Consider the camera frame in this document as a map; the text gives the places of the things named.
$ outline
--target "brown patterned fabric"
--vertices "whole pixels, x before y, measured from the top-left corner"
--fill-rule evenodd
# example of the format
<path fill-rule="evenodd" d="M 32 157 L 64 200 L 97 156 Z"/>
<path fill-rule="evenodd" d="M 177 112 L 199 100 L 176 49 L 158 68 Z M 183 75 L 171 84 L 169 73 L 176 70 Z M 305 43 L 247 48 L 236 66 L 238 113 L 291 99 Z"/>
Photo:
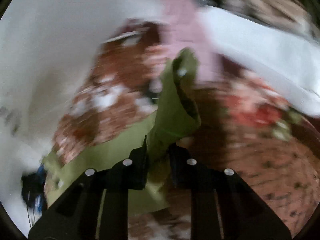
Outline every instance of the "brown patterned fabric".
<path fill-rule="evenodd" d="M 211 5 L 260 24 L 320 39 L 317 0 L 212 0 Z"/>
<path fill-rule="evenodd" d="M 141 33 L 135 37 L 136 44 L 130 44 L 132 38 L 123 38 L 102 45 L 69 113 L 60 120 L 53 142 L 63 165 L 85 147 L 113 139 L 156 110 L 144 92 L 159 75 L 157 65 L 165 62 L 163 48 L 157 47 L 158 27 L 131 20 L 118 35 L 133 31 Z"/>
<path fill-rule="evenodd" d="M 272 137 L 273 126 L 250 127 L 237 123 L 230 115 L 222 117 L 216 99 L 220 98 L 220 91 L 228 93 L 229 80 L 228 74 L 224 83 L 215 84 L 216 90 L 196 91 L 202 125 L 180 146 L 210 168 L 234 169 L 295 236 L 313 214 L 320 197 L 319 159 L 299 140 L 305 141 L 310 134 L 279 140 Z M 302 126 L 295 126 L 293 130 L 301 129 Z M 164 211 L 130 218 L 130 239 L 190 239 L 190 191 L 171 188 L 168 201 L 170 208 Z M 145 226 L 139 224 L 145 220 Z M 133 224 L 148 228 L 148 236 L 142 228 L 138 234 Z"/>

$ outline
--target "green cloth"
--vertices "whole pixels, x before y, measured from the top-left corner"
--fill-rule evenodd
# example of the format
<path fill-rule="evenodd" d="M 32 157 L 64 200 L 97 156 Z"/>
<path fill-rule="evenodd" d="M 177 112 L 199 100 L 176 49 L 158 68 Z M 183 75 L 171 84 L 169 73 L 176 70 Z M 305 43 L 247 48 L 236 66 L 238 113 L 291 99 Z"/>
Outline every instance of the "green cloth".
<path fill-rule="evenodd" d="M 88 147 L 63 167 L 55 152 L 45 157 L 45 168 L 55 181 L 63 182 L 62 186 L 47 193 L 48 205 L 86 169 L 106 170 L 128 158 L 132 149 L 142 146 L 147 135 L 147 151 L 151 164 L 148 180 L 144 190 L 129 191 L 128 215 L 167 207 L 164 184 L 170 174 L 170 166 L 166 150 L 170 144 L 192 134 L 201 123 L 196 104 L 189 96 L 197 66 L 198 61 L 193 53 L 189 49 L 182 50 L 177 59 L 167 62 L 161 76 L 163 89 L 155 113 L 133 124 L 115 139 Z"/>

